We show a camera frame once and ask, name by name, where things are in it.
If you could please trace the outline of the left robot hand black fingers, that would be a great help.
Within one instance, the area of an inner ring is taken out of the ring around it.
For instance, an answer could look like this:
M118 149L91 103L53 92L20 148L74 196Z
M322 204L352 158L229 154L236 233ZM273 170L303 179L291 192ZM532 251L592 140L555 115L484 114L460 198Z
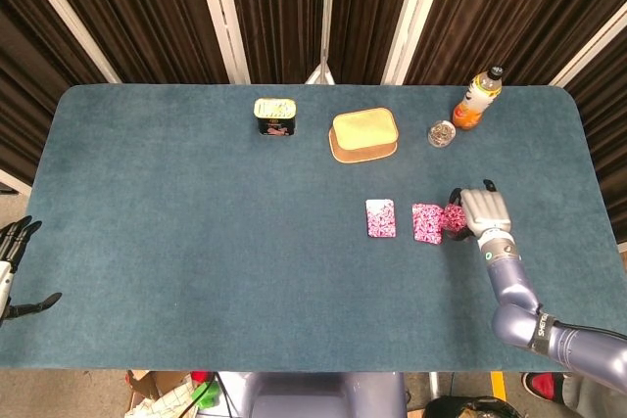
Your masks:
M54 293L42 302L11 304L14 277L31 236L41 225L41 221L33 221L27 215L0 229L0 326L7 320L48 310L62 297L61 293Z

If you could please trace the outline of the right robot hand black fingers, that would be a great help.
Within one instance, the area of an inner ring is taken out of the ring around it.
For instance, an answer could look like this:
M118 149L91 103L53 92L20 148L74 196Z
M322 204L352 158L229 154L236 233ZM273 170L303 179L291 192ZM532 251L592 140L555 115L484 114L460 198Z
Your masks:
M483 184L484 189L455 188L452 191L448 204L460 205L466 219L466 226L460 232L444 231L453 240L480 238L492 229L510 231L511 220L503 196L492 180L484 179Z

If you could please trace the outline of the small clear glass jar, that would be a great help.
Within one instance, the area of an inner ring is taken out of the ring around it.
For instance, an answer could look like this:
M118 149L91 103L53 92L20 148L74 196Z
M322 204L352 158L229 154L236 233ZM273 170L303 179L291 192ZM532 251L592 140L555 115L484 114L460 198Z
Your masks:
M436 148L449 146L456 138L457 130L448 120L436 121L428 130L428 142Z

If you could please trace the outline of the orange drink bottle black cap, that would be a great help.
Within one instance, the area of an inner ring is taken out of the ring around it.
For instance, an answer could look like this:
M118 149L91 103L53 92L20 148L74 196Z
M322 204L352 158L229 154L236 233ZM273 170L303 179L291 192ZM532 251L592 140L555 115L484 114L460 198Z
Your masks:
M456 128L470 130L479 124L484 112L502 92L503 75L503 67L490 66L472 78L452 112L452 123Z

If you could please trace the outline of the dark brown curtain panel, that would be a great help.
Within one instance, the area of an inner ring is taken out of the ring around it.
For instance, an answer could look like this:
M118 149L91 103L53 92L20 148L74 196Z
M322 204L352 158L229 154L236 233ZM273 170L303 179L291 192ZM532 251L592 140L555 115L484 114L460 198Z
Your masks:
M434 0L406 82L466 85L491 66L506 85L548 84L627 0Z
M104 81L48 0L0 0L0 170L32 184L62 95Z
M404 0L333 0L328 65L341 84L378 84Z
M225 83L206 0L68 0L126 83Z
M305 82L318 66L323 0L234 0L250 79Z
M627 243L627 33L567 85L584 127L605 209L617 243Z

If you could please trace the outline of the yellow sponge block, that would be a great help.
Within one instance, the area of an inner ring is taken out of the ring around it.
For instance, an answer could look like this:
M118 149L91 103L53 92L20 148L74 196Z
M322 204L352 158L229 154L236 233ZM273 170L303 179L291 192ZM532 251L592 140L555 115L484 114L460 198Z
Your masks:
M389 109L374 108L336 116L328 139L337 162L365 163L393 155L398 149L399 131Z

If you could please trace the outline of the red and black shoe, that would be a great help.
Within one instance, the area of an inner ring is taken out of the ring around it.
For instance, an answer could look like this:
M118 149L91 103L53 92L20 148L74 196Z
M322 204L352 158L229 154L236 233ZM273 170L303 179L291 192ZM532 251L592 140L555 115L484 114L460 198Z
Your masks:
M564 375L556 372L525 372L521 375L521 384L530 395L557 404L564 404Z

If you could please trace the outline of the blue felt table cover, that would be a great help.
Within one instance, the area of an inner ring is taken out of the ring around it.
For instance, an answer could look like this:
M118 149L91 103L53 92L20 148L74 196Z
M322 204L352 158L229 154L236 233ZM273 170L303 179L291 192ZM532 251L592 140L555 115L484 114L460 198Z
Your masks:
M491 179L544 309L627 334L627 275L577 107L509 86L448 147L428 128L460 86L80 85L58 103L29 198L41 221L12 290L61 293L0 327L0 368L222 371L534 370L502 344L471 240L416 242L411 207ZM262 135L259 98L297 104ZM332 120L387 108L385 159L339 163ZM365 201L390 199L395 238Z

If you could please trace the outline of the cardboard box with paper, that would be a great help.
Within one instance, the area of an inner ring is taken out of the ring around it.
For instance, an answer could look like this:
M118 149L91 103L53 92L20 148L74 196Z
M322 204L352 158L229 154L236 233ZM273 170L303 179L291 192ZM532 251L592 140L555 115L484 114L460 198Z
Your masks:
M131 399L124 418L193 418L195 384L186 371L127 370Z

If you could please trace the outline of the black tin can yellow lid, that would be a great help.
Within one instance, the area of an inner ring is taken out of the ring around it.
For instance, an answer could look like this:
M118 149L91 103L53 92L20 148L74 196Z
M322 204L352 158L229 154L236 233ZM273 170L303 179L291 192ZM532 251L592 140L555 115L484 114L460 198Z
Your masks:
M293 135L296 114L297 104L289 98L259 98L254 104L254 116L262 135Z

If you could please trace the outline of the green plastic object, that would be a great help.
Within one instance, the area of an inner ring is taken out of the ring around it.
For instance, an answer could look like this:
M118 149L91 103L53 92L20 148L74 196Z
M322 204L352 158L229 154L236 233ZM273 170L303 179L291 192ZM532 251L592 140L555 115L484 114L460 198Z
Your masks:
M192 394L194 404L200 409L212 408L216 405L220 394L220 386L216 382L205 382L199 385Z

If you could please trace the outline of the lavender robot torso base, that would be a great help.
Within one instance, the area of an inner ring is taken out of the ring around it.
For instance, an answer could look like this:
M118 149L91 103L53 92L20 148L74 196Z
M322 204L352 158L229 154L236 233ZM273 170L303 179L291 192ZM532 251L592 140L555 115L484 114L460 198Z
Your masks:
M399 372L266 372L247 380L242 418L407 418Z

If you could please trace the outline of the thin white stand pole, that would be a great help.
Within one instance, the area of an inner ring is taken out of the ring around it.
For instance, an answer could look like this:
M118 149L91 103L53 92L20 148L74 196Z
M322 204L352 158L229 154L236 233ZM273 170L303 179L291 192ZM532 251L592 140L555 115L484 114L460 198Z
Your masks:
M313 70L312 74L306 81L306 84L334 85L332 73L328 65L329 45L332 23L332 5L333 0L323 0L322 24L321 24L321 40L319 64Z

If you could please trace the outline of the white frame post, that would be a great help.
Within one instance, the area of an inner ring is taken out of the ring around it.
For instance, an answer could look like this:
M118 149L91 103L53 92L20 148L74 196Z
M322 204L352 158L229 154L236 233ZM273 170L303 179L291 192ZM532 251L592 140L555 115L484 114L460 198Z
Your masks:
M73 38L109 83L122 83L121 77L110 63L88 28L68 0L47 0Z
M395 28L382 85L403 85L434 0L404 0Z
M550 86L564 88L626 27L627 2L625 2L568 61L550 81Z
M228 79L251 84L235 0L206 0Z

